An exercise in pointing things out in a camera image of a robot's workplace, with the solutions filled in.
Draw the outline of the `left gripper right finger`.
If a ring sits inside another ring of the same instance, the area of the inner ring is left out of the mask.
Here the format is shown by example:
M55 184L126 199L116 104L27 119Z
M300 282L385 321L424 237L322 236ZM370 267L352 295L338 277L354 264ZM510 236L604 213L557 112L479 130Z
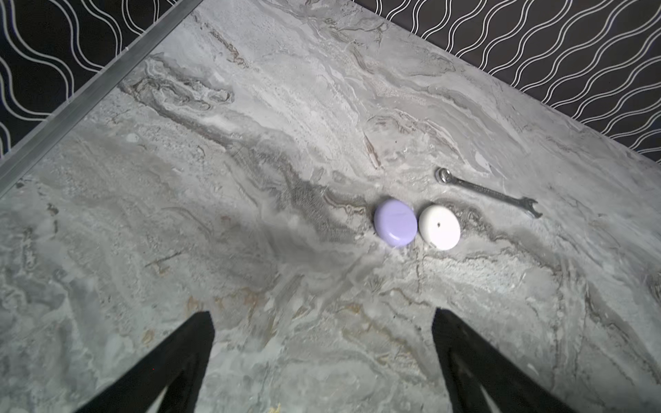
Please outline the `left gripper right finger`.
M431 334L454 412L573 411L452 311L436 309Z

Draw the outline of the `white earbud charging case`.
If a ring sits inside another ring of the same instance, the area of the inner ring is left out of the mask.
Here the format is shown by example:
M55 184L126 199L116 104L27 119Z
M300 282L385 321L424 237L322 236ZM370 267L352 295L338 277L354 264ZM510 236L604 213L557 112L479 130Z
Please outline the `white earbud charging case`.
M418 231L426 243L439 251L453 249L461 239L458 218L440 205L431 205L423 210L418 219Z

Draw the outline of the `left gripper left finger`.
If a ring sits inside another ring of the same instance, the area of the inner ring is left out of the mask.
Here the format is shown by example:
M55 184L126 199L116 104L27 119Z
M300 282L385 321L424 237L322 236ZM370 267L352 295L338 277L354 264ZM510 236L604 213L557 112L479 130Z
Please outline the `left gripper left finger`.
M146 412L163 395L160 412L193 412L207 370L215 330L198 311L133 368L78 410Z

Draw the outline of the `purple earbud charging case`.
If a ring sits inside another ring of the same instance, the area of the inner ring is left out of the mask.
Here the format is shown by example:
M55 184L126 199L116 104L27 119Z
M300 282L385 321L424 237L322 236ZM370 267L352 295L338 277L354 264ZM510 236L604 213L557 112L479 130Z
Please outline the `purple earbud charging case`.
M377 206L374 225L377 235L395 248L407 246L418 233L418 220L414 211L406 203L394 198Z

